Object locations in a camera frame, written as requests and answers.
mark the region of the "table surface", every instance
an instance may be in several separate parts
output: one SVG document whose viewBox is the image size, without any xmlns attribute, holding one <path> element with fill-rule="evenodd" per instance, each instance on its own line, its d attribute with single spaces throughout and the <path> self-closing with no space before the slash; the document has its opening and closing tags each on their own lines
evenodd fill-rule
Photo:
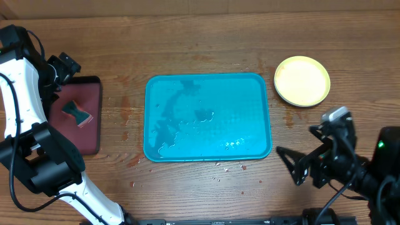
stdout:
<svg viewBox="0 0 400 225">
<path fill-rule="evenodd" d="M 219 166 L 143 158 L 144 88 L 155 75 L 260 74 L 267 86 L 274 148 L 311 152 L 320 143 L 308 133 L 308 126 L 319 124 L 321 114 L 333 106 L 351 110 L 356 152 L 368 158 L 379 130 L 400 126 L 399 11 L 0 22 L 1 27 L 8 24 L 34 31 L 47 56 L 67 52 L 82 65 L 79 76 L 100 77 L 101 148 L 97 155 L 84 157 L 86 171 L 100 190 L 138 219 L 298 215 L 304 208 L 324 206 L 334 194 L 328 186 L 313 187 L 311 178 L 296 187 L 275 151 L 262 160 Z M 316 107 L 288 106 L 273 88 L 277 65 L 297 55 L 317 59 L 331 77 L 330 93 Z M 0 113 L 4 128 L 4 108 Z M 48 200 L 43 194 L 31 194 L 19 181 L 16 192 L 25 206 Z M 364 201 L 340 197 L 332 207 L 340 215 L 357 216 L 359 223 L 369 224 Z M 36 213 L 21 212 L 9 197 L 8 171 L 2 166 L 0 217 L 1 224 L 77 224 L 84 219 L 64 202 Z"/>
</svg>

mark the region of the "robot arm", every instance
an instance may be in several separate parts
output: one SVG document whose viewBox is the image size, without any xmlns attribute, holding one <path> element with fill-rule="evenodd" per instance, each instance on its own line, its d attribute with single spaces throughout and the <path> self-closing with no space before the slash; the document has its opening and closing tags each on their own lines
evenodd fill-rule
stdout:
<svg viewBox="0 0 400 225">
<path fill-rule="evenodd" d="M 60 198 L 92 224 L 136 223 L 119 204 L 108 199 L 94 185 L 84 172 L 83 158 L 74 144 L 47 122 L 49 107 L 57 99 L 54 92 L 80 71 L 80 65 L 65 53 L 45 61 L 44 56 L 34 49 L 23 27 L 11 25 L 0 29 L 0 40 L 3 45 L 0 73 L 12 82 L 21 118 L 21 132 L 16 139 L 14 99 L 11 87 L 1 79 L 6 139 L 0 142 L 0 162 L 10 170 L 13 143 L 17 141 L 14 176 L 32 193 Z M 32 160 L 26 159 L 33 149 L 42 150 L 42 154 Z"/>
<path fill-rule="evenodd" d="M 372 224 L 400 224 L 400 127 L 381 129 L 371 162 L 355 153 L 356 132 L 346 107 L 331 109 L 322 115 L 320 125 L 309 130 L 323 143 L 310 154 L 279 146 L 276 151 L 298 186 L 309 174 L 317 188 L 332 179 L 344 184 L 321 212 L 348 187 L 362 195 L 349 198 L 369 201 Z"/>
</svg>

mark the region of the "plastic tray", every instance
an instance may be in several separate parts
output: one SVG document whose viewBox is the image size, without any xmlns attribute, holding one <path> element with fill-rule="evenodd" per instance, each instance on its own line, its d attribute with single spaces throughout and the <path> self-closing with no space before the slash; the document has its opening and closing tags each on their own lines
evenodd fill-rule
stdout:
<svg viewBox="0 0 400 225">
<path fill-rule="evenodd" d="M 254 73 L 156 76 L 146 85 L 144 153 L 155 162 L 265 158 L 264 79 Z"/>
</svg>

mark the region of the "water spill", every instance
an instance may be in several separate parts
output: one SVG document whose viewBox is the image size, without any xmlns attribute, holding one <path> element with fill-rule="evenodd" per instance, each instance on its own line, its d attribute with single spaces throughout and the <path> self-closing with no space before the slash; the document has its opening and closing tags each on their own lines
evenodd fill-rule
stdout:
<svg viewBox="0 0 400 225">
<path fill-rule="evenodd" d="M 174 105 L 181 95 L 193 96 L 201 87 L 198 84 L 194 84 L 193 81 L 181 81 L 180 83 L 182 84 L 183 89 L 178 90 L 166 101 L 166 106 L 161 113 L 163 119 L 158 120 L 154 127 L 157 134 L 154 144 L 147 143 L 147 146 L 150 146 L 151 148 L 149 152 L 159 154 L 163 146 L 175 145 L 177 133 L 181 131 L 179 127 L 181 119 L 175 118 Z"/>
<path fill-rule="evenodd" d="M 126 165 L 128 168 L 131 168 L 133 166 L 136 166 L 141 159 L 144 159 L 144 154 L 143 152 L 139 153 L 138 155 L 136 155 L 134 158 L 132 158 L 131 160 L 129 160 L 128 164 Z"/>
<path fill-rule="evenodd" d="M 124 96 L 122 97 L 122 103 L 121 103 L 121 112 L 120 115 L 122 117 L 122 120 L 124 121 L 121 125 L 122 126 L 127 126 L 129 117 L 131 116 L 131 103 L 129 103 L 129 96 Z"/>
<path fill-rule="evenodd" d="M 124 134 L 122 135 L 121 141 L 127 141 L 129 137 L 129 133 L 127 131 L 124 131 Z"/>
</svg>

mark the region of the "yellow plate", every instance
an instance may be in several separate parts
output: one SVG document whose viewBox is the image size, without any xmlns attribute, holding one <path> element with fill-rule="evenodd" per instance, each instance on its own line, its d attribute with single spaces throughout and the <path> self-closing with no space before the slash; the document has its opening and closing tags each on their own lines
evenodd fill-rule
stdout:
<svg viewBox="0 0 400 225">
<path fill-rule="evenodd" d="M 310 57 L 293 56 L 276 69 L 274 85 L 288 103 L 309 107 L 323 101 L 331 88 L 331 80 L 324 66 Z"/>
</svg>

